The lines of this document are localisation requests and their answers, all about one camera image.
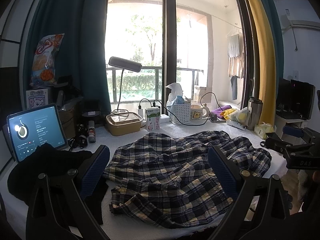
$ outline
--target desk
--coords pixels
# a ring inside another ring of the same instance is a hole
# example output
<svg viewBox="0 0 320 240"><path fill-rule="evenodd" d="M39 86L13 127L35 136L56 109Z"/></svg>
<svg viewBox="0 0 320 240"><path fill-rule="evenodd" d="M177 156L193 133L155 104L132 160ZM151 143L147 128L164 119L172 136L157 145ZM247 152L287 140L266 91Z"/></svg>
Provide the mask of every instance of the desk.
<svg viewBox="0 0 320 240"><path fill-rule="evenodd" d="M275 126L277 127L276 134L279 136L280 139L286 142L290 142L293 145L301 144L302 139L296 138L291 135L283 134L282 128L286 125L290 125L297 128L305 128L307 124L308 124L308 120L284 119L283 117L276 115L276 119L275 119Z"/></svg>
<svg viewBox="0 0 320 240"><path fill-rule="evenodd" d="M247 137L251 141L253 147L260 148L261 139L254 132L249 130L242 131L237 128L231 127L225 123L207 122L205 125L202 126L176 126L172 123L164 123L161 124L161 129L158 132L165 133L173 138L179 138L208 130L223 130L226 133L228 133L231 138L237 136ZM96 129L96 142L93 144L89 144L85 150L94 152L100 144L105 144L110 148L110 158L112 158L115 150L118 147L132 143L137 139L143 137L147 133L148 131L146 131L144 128L141 128L140 131L136 133L126 134L122 136L112 136L108 131L106 131L104 127L99 127ZM287 173L285 159L273 150L268 149L268 151L272 156L272 161L271 166L264 175L264 177L269 178L272 174L277 174L280 177L284 176ZM15 165L15 162L10 163L6 173L0 180L0 192L4 199L4 204L7 212L7 220L9 224L22 239L25 239L28 206L23 201L12 196L7 188L8 176L11 170L15 167ZM111 201L111 188L115 186L114 183L112 183L112 181L108 181L109 189L102 203L104 220L102 228L108 234L111 240L127 239L128 235L130 235L131 240L170 239L172 238L172 236L174 236L174 238L178 238L180 236L191 234L193 231L200 229L156 228L142 221L129 218L125 215L112 215L108 209L108 204Z"/></svg>

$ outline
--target wooden floor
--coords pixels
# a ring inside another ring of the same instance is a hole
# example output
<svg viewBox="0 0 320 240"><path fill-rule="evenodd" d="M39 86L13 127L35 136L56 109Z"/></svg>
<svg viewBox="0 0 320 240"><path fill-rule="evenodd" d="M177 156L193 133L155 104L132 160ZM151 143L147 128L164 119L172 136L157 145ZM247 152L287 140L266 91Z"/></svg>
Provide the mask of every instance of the wooden floor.
<svg viewBox="0 0 320 240"><path fill-rule="evenodd" d="M287 174L281 178L281 182L284 190L287 190L288 193L292 196L292 210L290 214L295 214L300 210L302 203L298 202L298 173L295 170L288 170ZM248 210L246 218L251 220L253 217L253 212Z"/></svg>

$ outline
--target white tablecloth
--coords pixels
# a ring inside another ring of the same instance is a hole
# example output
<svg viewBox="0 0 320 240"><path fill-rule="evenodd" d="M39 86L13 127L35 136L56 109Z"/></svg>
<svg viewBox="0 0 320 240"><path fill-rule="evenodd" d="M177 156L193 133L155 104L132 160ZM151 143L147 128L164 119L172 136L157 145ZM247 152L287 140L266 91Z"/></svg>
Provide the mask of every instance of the white tablecloth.
<svg viewBox="0 0 320 240"><path fill-rule="evenodd" d="M207 130L223 130L227 132L231 138L237 136L247 137L253 147L259 148L260 142L262 141L254 132L249 130L239 130L237 128L228 126L225 123L211 123L207 122L202 126L184 126L184 125L173 125L172 123L161 124L161 129L157 132L165 133L173 138L179 138L195 134L201 131ZM89 144L86 150L94 152L101 144L104 144L110 148L110 159L113 157L115 150L123 145L129 144L137 139L141 138L148 131L141 129L139 132L126 134L123 136L112 136L104 127L99 127L96 129L96 143ZM269 178L272 174L277 174L280 177L286 174L286 161L277 152L268 150L272 156L271 167L264 175L265 178ZM11 166L7 169L3 178L0 180L0 192L4 200L7 220L12 226L12 228L17 232L17 234L25 239L25 229L28 206L21 200L12 196L7 188L7 179L11 170L16 165L15 162L10 164ZM140 220L129 218L126 215L116 215L114 216L109 211L109 203L111 201L111 188L115 186L114 182L108 181L109 185L107 194L102 202L103 210L103 221L104 224L101 226L103 230L107 233L111 240L122 240L127 239L130 236L131 240L149 240L149 239L174 239L180 236L189 235L190 233L199 230L201 228L206 228L208 226L218 225L222 216L217 218L212 224L197 227L197 228L182 228L182 229L167 229L167 228L156 228L145 224Z"/></svg>

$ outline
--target electrical outlet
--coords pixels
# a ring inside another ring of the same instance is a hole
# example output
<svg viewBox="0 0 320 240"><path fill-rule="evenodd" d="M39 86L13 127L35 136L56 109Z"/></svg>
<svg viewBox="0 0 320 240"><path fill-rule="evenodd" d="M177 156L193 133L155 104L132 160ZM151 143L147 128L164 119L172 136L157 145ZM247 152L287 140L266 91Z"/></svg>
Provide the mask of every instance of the electrical outlet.
<svg viewBox="0 0 320 240"><path fill-rule="evenodd" d="M299 71L298 70L294 70L293 71L293 79L294 80L299 80Z"/></svg>

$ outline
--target pants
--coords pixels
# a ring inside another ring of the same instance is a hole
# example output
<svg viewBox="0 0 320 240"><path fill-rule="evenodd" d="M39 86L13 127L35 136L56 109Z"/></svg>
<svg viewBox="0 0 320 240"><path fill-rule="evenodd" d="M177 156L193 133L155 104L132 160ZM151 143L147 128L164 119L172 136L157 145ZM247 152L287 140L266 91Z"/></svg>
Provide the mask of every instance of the pants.
<svg viewBox="0 0 320 240"><path fill-rule="evenodd" d="M232 76L230 82L232 90L232 100L236 100L238 97L238 77Z"/></svg>

